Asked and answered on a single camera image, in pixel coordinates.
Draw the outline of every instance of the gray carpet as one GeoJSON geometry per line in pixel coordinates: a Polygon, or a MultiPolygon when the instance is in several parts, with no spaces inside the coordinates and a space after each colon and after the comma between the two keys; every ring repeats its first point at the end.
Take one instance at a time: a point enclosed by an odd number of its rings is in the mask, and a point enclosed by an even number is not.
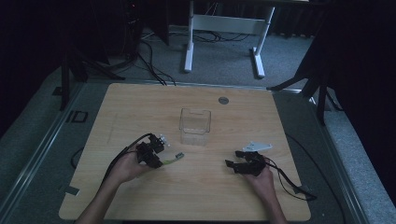
{"type": "MultiPolygon", "coordinates": [[[[230,38],[235,35],[224,34],[224,36],[230,38]]],[[[172,76],[176,82],[261,88],[274,86],[291,78],[312,41],[303,37],[286,39],[282,36],[269,36],[262,53],[266,77],[258,79],[255,76],[254,63],[251,61],[251,52],[249,52],[257,44],[257,36],[248,36],[237,42],[195,41],[192,71],[188,74],[183,71],[187,37],[177,34],[172,35],[170,40],[170,46],[165,46],[156,37],[145,38],[153,49],[153,65],[172,76]]],[[[140,53],[144,58],[149,59],[149,48],[146,45],[140,45],[140,53]]],[[[120,57],[111,59],[113,63],[120,61],[122,61],[120,57]]],[[[121,68],[115,72],[126,77],[124,82],[127,83],[147,80],[157,83],[146,70],[139,68],[143,66],[141,61],[137,61],[127,70],[121,68]]],[[[59,111],[60,97],[51,95],[53,89],[60,85],[60,71],[55,71],[43,83],[42,88],[22,115],[0,140],[0,164],[2,165],[0,199],[3,201],[15,181],[18,180],[30,156],[38,147],[42,147],[41,140],[46,137],[46,132],[50,129],[52,122],[67,118],[70,110],[89,113],[85,123],[61,120],[60,131],[56,133],[54,141],[49,145],[45,159],[35,171],[29,188],[22,194],[21,200],[12,210],[8,223],[71,223],[58,217],[59,207],[64,197],[63,187],[68,185],[74,173],[70,159],[84,146],[105,95],[106,87],[114,81],[95,74],[91,69],[90,71],[91,77],[88,83],[83,84],[76,100],[64,112],[59,111]]],[[[299,90],[303,85],[304,81],[291,88],[299,90]]],[[[79,84],[73,86],[75,86],[74,90],[77,90],[79,84]]],[[[350,212],[350,206],[344,199],[343,189],[330,160],[332,155],[329,150],[333,145],[329,144],[329,139],[332,133],[329,135],[325,127],[318,125],[313,113],[313,105],[299,94],[282,91],[275,94],[275,99],[285,132],[296,138],[312,154],[340,200],[347,223],[354,223],[356,215],[350,212]]],[[[332,120],[338,120],[338,115],[342,116],[341,112],[335,114],[329,111],[327,113],[331,113],[326,120],[329,123],[332,120]]],[[[332,131],[338,132],[337,126],[332,126],[332,131]]],[[[303,183],[318,195],[316,201],[309,203],[312,218],[306,223],[342,223],[338,205],[318,169],[295,141],[290,138],[288,140],[303,183]]],[[[387,214],[390,218],[394,217],[394,211],[391,208],[387,214]]],[[[370,223],[387,223],[387,219],[379,220],[378,216],[381,216],[381,209],[369,216],[370,223]]]]}

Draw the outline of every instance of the wooden table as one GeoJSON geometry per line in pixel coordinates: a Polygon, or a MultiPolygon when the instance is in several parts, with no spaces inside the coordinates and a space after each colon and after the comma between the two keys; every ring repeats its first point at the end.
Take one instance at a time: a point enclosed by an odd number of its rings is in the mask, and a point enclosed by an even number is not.
{"type": "MultiPolygon", "coordinates": [[[[297,185],[296,171],[276,105],[269,91],[237,88],[171,87],[112,84],[70,183],[63,219],[76,219],[98,190],[107,166],[126,146],[145,133],[164,134],[170,147],[162,161],[178,152],[185,157],[121,185],[106,218],[123,220],[266,220],[264,208],[241,175],[225,165],[237,161],[234,152],[250,141],[272,144],[262,154],[274,160],[297,185]],[[227,97],[229,103],[219,103],[227,97]],[[180,143],[181,108],[211,111],[206,146],[180,143]]],[[[282,189],[276,193],[288,220],[308,220],[307,202],[282,189]]]]}

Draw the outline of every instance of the clear plastic box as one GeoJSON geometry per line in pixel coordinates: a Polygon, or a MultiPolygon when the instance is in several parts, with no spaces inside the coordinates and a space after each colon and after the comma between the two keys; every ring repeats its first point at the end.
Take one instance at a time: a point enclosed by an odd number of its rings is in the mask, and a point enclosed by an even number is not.
{"type": "Polygon", "coordinates": [[[181,143],[205,146],[210,132],[210,120],[209,110],[182,108],[179,123],[181,143]]]}

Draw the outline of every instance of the desk leg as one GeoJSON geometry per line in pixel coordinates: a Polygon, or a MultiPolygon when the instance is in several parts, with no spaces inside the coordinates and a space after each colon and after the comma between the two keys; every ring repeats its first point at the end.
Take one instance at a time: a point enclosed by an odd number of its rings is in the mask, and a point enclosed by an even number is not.
{"type": "Polygon", "coordinates": [[[275,8],[271,7],[270,13],[268,13],[267,17],[265,18],[265,25],[262,29],[262,34],[260,36],[259,44],[257,48],[253,48],[254,62],[256,63],[258,77],[265,77],[264,68],[262,66],[262,56],[260,55],[260,53],[262,52],[262,45],[264,44],[265,37],[267,36],[268,29],[271,24],[271,19],[272,16],[274,15],[274,10],[275,8]]]}
{"type": "Polygon", "coordinates": [[[189,17],[189,44],[187,45],[186,62],[184,71],[189,73],[192,68],[192,54],[194,52],[194,43],[192,42],[192,32],[194,25],[194,2],[190,1],[190,17],[189,17]]]}

